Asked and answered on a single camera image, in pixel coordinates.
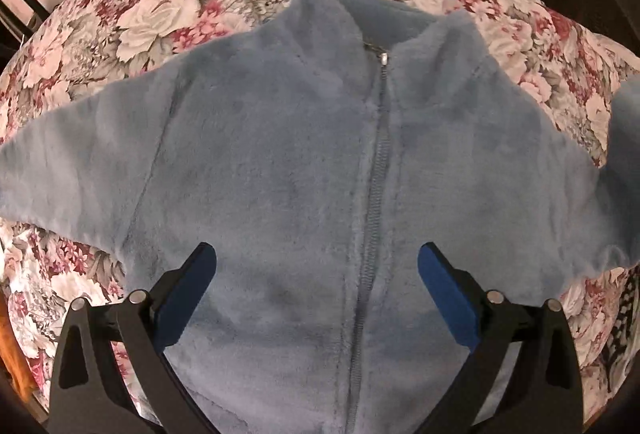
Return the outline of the blue fleece zip jacket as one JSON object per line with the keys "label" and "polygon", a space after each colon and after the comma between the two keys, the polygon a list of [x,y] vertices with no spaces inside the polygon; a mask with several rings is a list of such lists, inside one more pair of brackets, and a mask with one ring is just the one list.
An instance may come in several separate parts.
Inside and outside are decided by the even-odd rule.
{"label": "blue fleece zip jacket", "polygon": [[408,433],[465,358],[421,283],[431,241],[523,304],[639,260],[639,82],[602,168],[463,11],[292,0],[256,29],[30,121],[1,214],[151,286],[218,273],[168,357],[226,433]]}

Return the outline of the floral bed sheet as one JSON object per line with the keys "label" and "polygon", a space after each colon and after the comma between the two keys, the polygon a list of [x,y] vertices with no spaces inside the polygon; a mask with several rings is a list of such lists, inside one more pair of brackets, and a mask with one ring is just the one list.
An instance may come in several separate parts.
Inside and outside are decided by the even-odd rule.
{"label": "floral bed sheet", "polygon": [[[466,9],[509,77],[603,165],[612,95],[639,72],[634,52],[540,0],[397,1],[433,14]],[[1,145],[45,111],[250,29],[286,2],[64,0],[1,74]],[[56,341],[70,299],[116,302],[123,282],[122,265],[98,248],[1,219],[1,288],[39,386],[30,406],[49,408]],[[587,425],[613,405],[638,353],[639,326],[631,315],[638,290],[639,269],[612,269],[561,298],[576,342]]]}

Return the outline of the orange cloth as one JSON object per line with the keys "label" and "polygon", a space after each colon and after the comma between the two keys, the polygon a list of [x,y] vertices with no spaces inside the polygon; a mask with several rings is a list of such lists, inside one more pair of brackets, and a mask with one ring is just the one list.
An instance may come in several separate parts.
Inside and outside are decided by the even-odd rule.
{"label": "orange cloth", "polygon": [[2,364],[11,376],[12,388],[20,396],[22,403],[27,404],[39,386],[15,338],[4,295],[1,295],[0,300],[0,350]]}

